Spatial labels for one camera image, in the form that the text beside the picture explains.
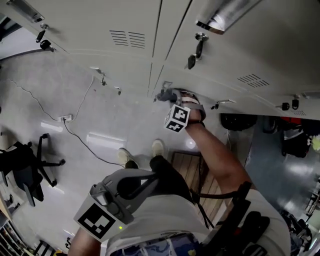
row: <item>wrist strap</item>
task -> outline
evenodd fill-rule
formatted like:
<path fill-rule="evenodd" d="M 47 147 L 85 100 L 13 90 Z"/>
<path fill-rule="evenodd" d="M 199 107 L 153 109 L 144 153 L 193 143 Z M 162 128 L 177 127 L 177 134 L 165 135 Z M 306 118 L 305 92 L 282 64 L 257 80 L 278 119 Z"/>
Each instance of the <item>wrist strap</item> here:
<path fill-rule="evenodd" d="M 194 125 L 194 124 L 201 124 L 201 125 L 203 125 L 204 128 L 206 128 L 204 122 L 199 121 L 199 120 L 198 120 L 198 121 L 189 121 L 188 124 L 187 124 L 187 127 L 188 127 L 189 125 Z"/>

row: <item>black pants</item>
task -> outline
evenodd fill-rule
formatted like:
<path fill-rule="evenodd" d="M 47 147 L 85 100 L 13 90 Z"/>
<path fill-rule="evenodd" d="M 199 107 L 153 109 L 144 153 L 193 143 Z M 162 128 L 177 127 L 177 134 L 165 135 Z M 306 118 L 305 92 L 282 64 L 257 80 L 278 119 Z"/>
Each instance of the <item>black pants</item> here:
<path fill-rule="evenodd" d="M 150 197 L 158 195 L 178 195 L 191 203 L 194 203 L 187 183 L 179 172 L 177 172 L 172 165 L 164 159 L 161 155 L 157 155 L 150 161 L 151 170 L 157 173 L 158 184 Z M 126 169 L 138 169 L 137 164 L 134 161 L 128 161 L 125 164 Z M 121 185 L 121 193 L 130 194 L 141 186 L 140 179 L 131 178 L 130 181 L 126 181 Z"/>

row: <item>shoe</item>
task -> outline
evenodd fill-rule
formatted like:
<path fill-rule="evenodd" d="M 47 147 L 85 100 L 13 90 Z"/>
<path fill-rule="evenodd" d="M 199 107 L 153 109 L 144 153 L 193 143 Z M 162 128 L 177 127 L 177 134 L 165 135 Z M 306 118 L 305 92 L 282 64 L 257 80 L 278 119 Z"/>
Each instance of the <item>shoe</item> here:
<path fill-rule="evenodd" d="M 165 144 L 160 139 L 156 139 L 152 143 L 152 155 L 153 157 L 156 156 L 163 156 L 165 155 Z"/>
<path fill-rule="evenodd" d="M 134 161 L 135 163 L 137 163 L 130 152 L 123 147 L 120 147 L 118 149 L 118 159 L 120 161 L 120 164 L 122 165 L 125 165 L 129 161 Z"/>

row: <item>locker door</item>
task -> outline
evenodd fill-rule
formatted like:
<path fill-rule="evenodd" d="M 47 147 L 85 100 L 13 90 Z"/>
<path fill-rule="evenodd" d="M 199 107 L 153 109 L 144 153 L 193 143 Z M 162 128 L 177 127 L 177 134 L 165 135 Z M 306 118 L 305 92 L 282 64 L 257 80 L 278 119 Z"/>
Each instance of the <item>locker door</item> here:
<path fill-rule="evenodd" d="M 262 0 L 222 35 L 196 25 L 207 2 L 192 2 L 168 55 L 170 65 L 185 67 L 196 51 L 195 34 L 202 32 L 209 39 L 202 59 L 187 70 L 191 74 L 260 97 L 320 90 L 318 1 Z"/>
<path fill-rule="evenodd" d="M 99 68 L 105 73 L 104 79 L 107 86 L 121 90 L 121 93 L 148 96 L 150 61 L 134 58 L 127 54 L 70 54 L 70 57 L 101 80 L 102 76 L 91 67 Z"/>
<path fill-rule="evenodd" d="M 261 100 L 254 94 L 248 94 L 241 88 L 234 89 L 177 68 L 164 66 L 152 96 L 156 97 L 163 86 L 193 91 L 197 94 L 206 112 L 271 116 L 281 114 L 271 103 Z M 225 100 L 231 100 L 234 103 L 220 104 L 218 109 L 211 110 L 217 101 Z"/>
<path fill-rule="evenodd" d="M 307 98 L 301 95 L 297 110 L 292 107 L 287 111 L 281 110 L 281 116 L 303 119 L 320 120 L 320 93 L 318 91 L 306 92 Z M 280 106 L 283 102 L 292 105 L 292 95 L 288 94 L 266 94 L 264 98 L 275 106 Z"/>
<path fill-rule="evenodd" d="M 0 1 L 1 12 L 16 20 L 18 12 L 13 4 Z M 68 53 L 109 51 L 144 57 L 153 54 L 160 0 L 14 0 L 13 3 L 16 1 L 26 1 L 40 13 L 44 20 L 28 24 L 39 32 L 41 23 L 49 25 L 45 37 Z"/>

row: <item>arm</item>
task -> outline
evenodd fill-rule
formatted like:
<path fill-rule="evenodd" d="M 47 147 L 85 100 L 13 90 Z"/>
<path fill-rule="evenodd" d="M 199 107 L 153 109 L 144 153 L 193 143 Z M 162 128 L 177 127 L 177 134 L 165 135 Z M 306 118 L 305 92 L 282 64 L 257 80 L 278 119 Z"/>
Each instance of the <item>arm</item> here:
<path fill-rule="evenodd" d="M 68 256 L 100 256 L 101 243 L 81 227 L 72 240 Z"/>
<path fill-rule="evenodd" d="M 252 183 L 238 159 L 200 123 L 187 126 L 186 131 L 195 141 L 210 172 L 216 178 L 221 193 L 237 191 L 245 181 Z"/>

